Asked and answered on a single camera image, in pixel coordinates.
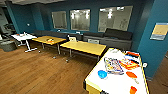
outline ceiling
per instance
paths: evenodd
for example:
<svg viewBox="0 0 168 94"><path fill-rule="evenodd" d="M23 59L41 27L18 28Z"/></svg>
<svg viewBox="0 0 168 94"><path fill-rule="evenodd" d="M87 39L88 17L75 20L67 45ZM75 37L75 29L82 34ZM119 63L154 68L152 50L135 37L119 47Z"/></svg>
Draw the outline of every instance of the ceiling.
<svg viewBox="0 0 168 94"><path fill-rule="evenodd" d="M0 0L0 6L5 6L4 1L12 1L13 4L26 5L26 4L32 4L37 2L47 4L47 3L65 1L65 0Z"/></svg>

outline wooden table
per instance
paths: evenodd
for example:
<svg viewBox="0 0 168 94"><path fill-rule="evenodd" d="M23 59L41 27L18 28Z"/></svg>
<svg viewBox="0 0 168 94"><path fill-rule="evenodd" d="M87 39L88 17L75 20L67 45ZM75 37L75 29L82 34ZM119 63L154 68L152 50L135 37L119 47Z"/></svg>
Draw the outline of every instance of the wooden table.
<svg viewBox="0 0 168 94"><path fill-rule="evenodd" d="M60 46L70 49L70 57L72 57L71 49L73 49L73 50L97 55L98 60L99 60L99 56L102 54L102 52L106 48L106 45L93 44L93 43L88 43L88 42L83 42L83 41L78 41L78 42L69 41L64 44L61 44Z"/></svg>
<svg viewBox="0 0 168 94"><path fill-rule="evenodd" d="M122 67L124 71L123 75L107 74L107 78L105 79L101 79L98 76L99 70L106 71L104 62L105 57L121 60L125 56L125 54L123 54L121 51L116 53L114 52L115 51L113 51L113 48L108 49L105 55L84 80L84 88L89 91L89 94L100 94L100 92L102 92L102 94L130 94L130 88L133 86L137 89L135 94L149 94L140 56L136 59L140 63L140 67L132 70L127 70L126 68ZM127 71L136 74L136 80L139 82L139 84L127 76Z"/></svg>
<svg viewBox="0 0 168 94"><path fill-rule="evenodd" d="M48 42L47 40L48 39L53 39L53 42ZM57 37L51 37L51 36L42 36L42 37L38 37L38 38L34 38L32 39L34 41L38 41L38 42L41 42L42 43L42 46L43 46L43 49L44 49L44 44L50 44L50 45L54 45L54 44L57 44L57 47L58 47L58 53L60 54L60 49L59 49L59 44L60 42L62 41L65 41L66 39L62 39L62 38L57 38Z"/></svg>

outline sign on wall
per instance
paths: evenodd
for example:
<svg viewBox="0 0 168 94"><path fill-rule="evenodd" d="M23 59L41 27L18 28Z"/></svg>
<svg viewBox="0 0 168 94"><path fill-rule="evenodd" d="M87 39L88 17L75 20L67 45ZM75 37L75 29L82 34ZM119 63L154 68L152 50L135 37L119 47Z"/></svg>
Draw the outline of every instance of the sign on wall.
<svg viewBox="0 0 168 94"><path fill-rule="evenodd" d="M168 23L156 23L150 39L164 40L168 32Z"/></svg>

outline window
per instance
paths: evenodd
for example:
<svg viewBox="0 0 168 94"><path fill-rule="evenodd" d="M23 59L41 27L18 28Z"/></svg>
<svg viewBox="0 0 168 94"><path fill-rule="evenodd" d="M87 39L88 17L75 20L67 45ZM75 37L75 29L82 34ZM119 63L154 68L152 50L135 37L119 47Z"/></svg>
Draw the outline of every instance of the window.
<svg viewBox="0 0 168 94"><path fill-rule="evenodd" d="M101 8L99 11L99 32L106 28L127 31L132 6Z"/></svg>
<svg viewBox="0 0 168 94"><path fill-rule="evenodd" d="M90 10L71 10L71 29L89 31Z"/></svg>
<svg viewBox="0 0 168 94"><path fill-rule="evenodd" d="M52 12L53 24L56 29L67 29L66 12Z"/></svg>

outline red object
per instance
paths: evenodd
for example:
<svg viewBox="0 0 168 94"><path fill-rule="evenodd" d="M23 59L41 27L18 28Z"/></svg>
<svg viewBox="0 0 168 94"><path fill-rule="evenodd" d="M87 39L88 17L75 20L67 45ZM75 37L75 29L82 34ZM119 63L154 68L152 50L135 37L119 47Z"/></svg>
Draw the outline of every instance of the red object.
<svg viewBox="0 0 168 94"><path fill-rule="evenodd" d="M132 69L135 69L135 68L139 67L139 65L137 63L133 62L133 61L124 62L124 61L120 60L119 63L121 64L121 66L123 66L127 70L132 70Z"/></svg>
<svg viewBox="0 0 168 94"><path fill-rule="evenodd" d="M137 78L137 76L136 76L133 72L127 71L126 74L127 74L130 78Z"/></svg>
<svg viewBox="0 0 168 94"><path fill-rule="evenodd" d="M127 52L127 54L134 55L134 56L139 56L139 54L133 53L133 52Z"/></svg>
<svg viewBox="0 0 168 94"><path fill-rule="evenodd" d="M137 89L133 86L131 86L131 89L130 89L130 94L135 94L137 91Z"/></svg>

